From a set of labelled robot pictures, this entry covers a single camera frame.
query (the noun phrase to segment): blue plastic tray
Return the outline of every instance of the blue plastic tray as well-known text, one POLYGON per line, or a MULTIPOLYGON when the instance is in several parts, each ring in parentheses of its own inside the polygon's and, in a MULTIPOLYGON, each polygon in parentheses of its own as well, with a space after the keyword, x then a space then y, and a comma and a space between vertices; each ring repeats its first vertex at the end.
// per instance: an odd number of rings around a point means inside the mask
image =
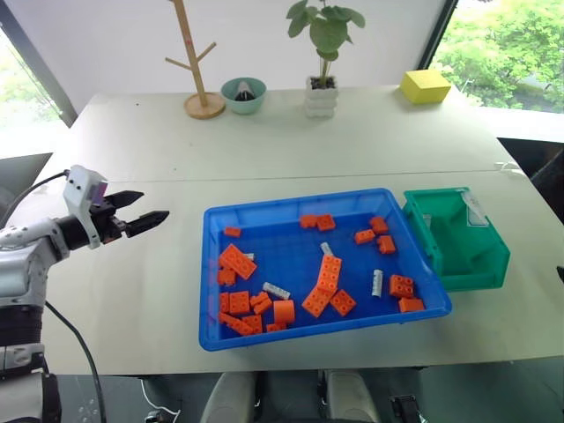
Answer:
MULTIPOLYGON (((441 281, 431 270, 412 235, 395 198, 386 189, 366 189, 323 196, 291 198, 263 203, 229 205, 207 210, 204 215, 202 248, 202 289, 200 293, 200 345, 208 350, 222 350, 261 344, 286 338, 305 337, 374 326, 404 323, 446 315, 450 300, 441 281), (302 229, 299 218, 304 214, 330 213, 337 227, 319 232, 302 229), (397 253, 383 255, 375 241, 357 245, 354 234, 369 229, 374 216, 386 219, 397 253), (241 238, 223 235, 226 226, 242 229, 241 238), (338 281, 357 302, 341 317, 330 305, 318 319, 301 303, 313 289, 323 258, 319 244, 327 241, 335 256, 343 259, 338 281), (237 278, 233 287, 218 285, 219 255, 230 244, 245 253, 255 253, 258 268, 249 278, 237 278), (373 297, 374 269, 384 273, 382 298, 373 297), (400 274, 413 278, 415 292, 425 303, 424 311, 400 313, 397 298, 388 294, 389 277, 400 274), (256 295, 263 282, 271 282, 291 293, 296 321, 287 330, 241 337, 218 322, 219 293, 249 290, 256 295)), ((273 322, 272 309, 263 314, 263 327, 273 322)))

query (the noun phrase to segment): potted plant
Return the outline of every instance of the potted plant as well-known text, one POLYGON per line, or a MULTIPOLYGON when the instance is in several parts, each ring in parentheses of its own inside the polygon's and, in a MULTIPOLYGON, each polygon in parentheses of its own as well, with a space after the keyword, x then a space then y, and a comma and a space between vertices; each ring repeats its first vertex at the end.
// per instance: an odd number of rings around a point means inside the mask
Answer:
POLYGON ((338 59, 338 49, 345 41, 353 43, 348 33, 348 24, 353 22, 364 28, 364 17, 347 7, 328 6, 320 0, 322 9, 308 6, 308 0, 294 4, 287 19, 292 20, 288 29, 290 38, 297 37, 309 26, 309 37, 319 55, 319 76, 309 77, 306 83, 306 115, 310 117, 331 117, 337 105, 337 80, 329 71, 331 63, 338 59))

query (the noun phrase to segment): green leaf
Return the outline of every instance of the green leaf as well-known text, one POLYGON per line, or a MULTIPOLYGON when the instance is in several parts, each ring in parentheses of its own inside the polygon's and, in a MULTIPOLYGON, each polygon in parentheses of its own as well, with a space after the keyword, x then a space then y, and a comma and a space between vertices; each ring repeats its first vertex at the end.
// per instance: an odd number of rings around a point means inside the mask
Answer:
POLYGON ((290 38, 297 37, 300 35, 303 28, 309 25, 308 14, 303 12, 297 18, 294 18, 292 22, 290 22, 290 27, 288 28, 288 35, 290 38))
POLYGON ((298 3, 294 4, 290 7, 286 19, 294 19, 300 16, 306 10, 306 4, 308 4, 308 0, 300 0, 298 3))
POLYGON ((321 9, 321 14, 328 20, 349 20, 348 16, 346 16, 342 10, 343 9, 338 6, 326 6, 321 9))
POLYGON ((308 6, 306 13, 308 14, 308 19, 311 22, 315 19, 317 13, 319 13, 319 9, 317 9, 315 6, 308 6))
POLYGON ((309 28, 311 41, 323 53, 337 51, 346 40, 346 22, 315 18, 309 28))
POLYGON ((335 62, 338 59, 338 51, 331 51, 330 53, 323 53, 322 51, 317 50, 317 54, 322 58, 329 62, 335 62))
POLYGON ((364 28, 364 25, 367 23, 364 16, 348 7, 340 7, 339 9, 341 13, 345 14, 358 28, 364 28))

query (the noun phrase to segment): wooden base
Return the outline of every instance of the wooden base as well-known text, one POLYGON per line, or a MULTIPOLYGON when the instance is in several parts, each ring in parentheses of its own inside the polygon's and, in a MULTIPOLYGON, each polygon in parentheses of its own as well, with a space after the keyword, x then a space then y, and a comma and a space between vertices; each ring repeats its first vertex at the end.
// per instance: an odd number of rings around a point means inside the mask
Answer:
POLYGON ((184 101, 184 110, 194 119, 212 119, 221 115, 226 109, 226 102, 216 93, 206 93, 208 105, 203 108, 200 98, 197 94, 190 95, 184 101))

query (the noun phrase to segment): black cable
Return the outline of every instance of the black cable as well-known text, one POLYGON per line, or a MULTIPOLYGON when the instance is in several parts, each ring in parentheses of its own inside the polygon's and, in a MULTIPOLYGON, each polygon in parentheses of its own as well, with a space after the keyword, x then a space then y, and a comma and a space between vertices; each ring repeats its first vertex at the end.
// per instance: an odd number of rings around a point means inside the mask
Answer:
POLYGON ((51 313, 56 315, 61 322, 63 322, 72 333, 74 333, 75 337, 78 339, 78 343, 82 346, 82 349, 85 352, 86 358, 88 359, 88 364, 90 365, 90 369, 92 370, 92 376, 94 379, 94 388, 96 388, 96 397, 98 397, 98 408, 100 408, 100 422, 107 423, 106 421, 106 405, 104 404, 104 397, 102 395, 102 386, 100 385, 100 377, 98 376, 98 370, 96 370, 96 365, 94 364, 94 359, 88 350, 88 346, 86 346, 85 340, 80 335, 80 332, 77 328, 75 328, 71 322, 69 322, 59 311, 54 308, 49 301, 45 301, 45 307, 51 310, 51 313))
POLYGON ((8 207, 8 210, 6 211, 6 213, 4 213, 3 217, 0 219, 0 229, 2 229, 3 227, 6 226, 6 223, 8 223, 8 219, 14 213, 14 211, 16 210, 16 207, 18 207, 19 203, 21 203, 22 200, 24 198, 26 198, 32 191, 34 191, 35 189, 38 189, 41 185, 44 185, 47 182, 51 182, 56 178, 60 178, 62 176, 68 176, 68 175, 69 175, 69 171, 63 170, 60 174, 54 174, 53 176, 51 176, 47 179, 44 179, 41 182, 37 182, 35 185, 29 187, 24 192, 22 192, 20 195, 18 195, 16 197, 16 199, 11 202, 10 206, 8 207))

